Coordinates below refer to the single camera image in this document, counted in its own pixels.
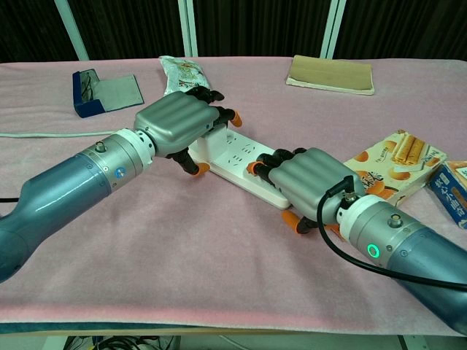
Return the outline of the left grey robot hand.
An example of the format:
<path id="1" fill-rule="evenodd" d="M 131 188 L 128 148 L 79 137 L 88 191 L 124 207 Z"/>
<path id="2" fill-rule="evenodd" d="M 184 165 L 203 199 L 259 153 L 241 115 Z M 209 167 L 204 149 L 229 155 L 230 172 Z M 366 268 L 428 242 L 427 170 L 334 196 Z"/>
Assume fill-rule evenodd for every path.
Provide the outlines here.
<path id="1" fill-rule="evenodd" d="M 210 166 L 195 163 L 188 147 L 218 125 L 242 126 L 237 111 L 211 105 L 223 99 L 222 93 L 203 86 L 176 91 L 136 113 L 134 128 L 151 138 L 156 157 L 172 159 L 186 173 L 198 176 Z"/>

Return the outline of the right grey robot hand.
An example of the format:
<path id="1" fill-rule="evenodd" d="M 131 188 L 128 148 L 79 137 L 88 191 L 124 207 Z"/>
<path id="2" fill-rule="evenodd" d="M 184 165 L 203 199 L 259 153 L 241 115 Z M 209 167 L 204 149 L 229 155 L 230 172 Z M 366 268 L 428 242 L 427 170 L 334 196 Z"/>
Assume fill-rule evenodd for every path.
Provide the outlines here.
<path id="1" fill-rule="evenodd" d="M 282 213 L 283 220 L 298 234 L 318 227 L 317 207 L 328 190 L 331 197 L 323 206 L 324 225 L 335 225 L 338 209 L 347 209 L 352 201 L 366 194 L 360 177 L 353 170 L 318 148 L 276 149 L 271 154 L 262 153 L 248 164 L 247 172 L 279 190 L 298 211 L 299 214 L 290 210 Z M 349 192 L 355 194 L 351 201 L 344 198 L 347 186 L 338 186 L 346 178 L 350 179 Z"/>

